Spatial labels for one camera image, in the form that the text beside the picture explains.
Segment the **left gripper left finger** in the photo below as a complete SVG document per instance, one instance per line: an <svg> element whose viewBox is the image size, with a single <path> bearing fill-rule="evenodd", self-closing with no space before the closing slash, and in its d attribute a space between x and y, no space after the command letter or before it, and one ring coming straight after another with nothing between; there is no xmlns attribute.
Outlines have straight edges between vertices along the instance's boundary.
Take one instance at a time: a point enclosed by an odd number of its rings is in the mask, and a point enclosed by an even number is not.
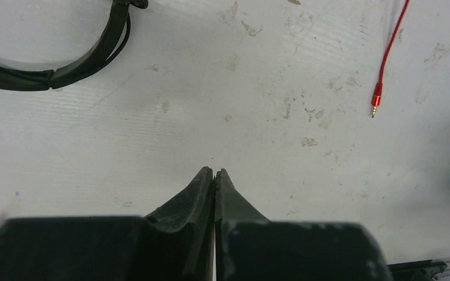
<svg viewBox="0 0 450 281"><path fill-rule="evenodd" d="M10 218L0 280L212 280L213 172L145 216Z"/></svg>

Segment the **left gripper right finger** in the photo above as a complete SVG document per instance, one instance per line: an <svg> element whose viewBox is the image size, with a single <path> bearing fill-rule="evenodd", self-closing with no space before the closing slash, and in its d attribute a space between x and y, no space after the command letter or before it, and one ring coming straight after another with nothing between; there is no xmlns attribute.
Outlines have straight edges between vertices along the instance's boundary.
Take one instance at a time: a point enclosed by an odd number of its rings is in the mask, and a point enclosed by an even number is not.
<svg viewBox="0 0 450 281"><path fill-rule="evenodd" d="M380 247L353 222L272 221L216 174L217 280L391 280Z"/></svg>

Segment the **black headphones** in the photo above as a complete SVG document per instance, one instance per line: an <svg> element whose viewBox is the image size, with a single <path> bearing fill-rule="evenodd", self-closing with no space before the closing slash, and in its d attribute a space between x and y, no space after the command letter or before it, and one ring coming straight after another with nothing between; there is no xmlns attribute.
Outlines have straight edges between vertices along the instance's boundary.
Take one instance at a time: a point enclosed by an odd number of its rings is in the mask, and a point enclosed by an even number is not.
<svg viewBox="0 0 450 281"><path fill-rule="evenodd" d="M0 66L0 90L46 91L88 78L109 65L131 33L129 7L146 9L148 0L113 1L106 27L96 44L78 60L56 70L25 71Z"/></svg>

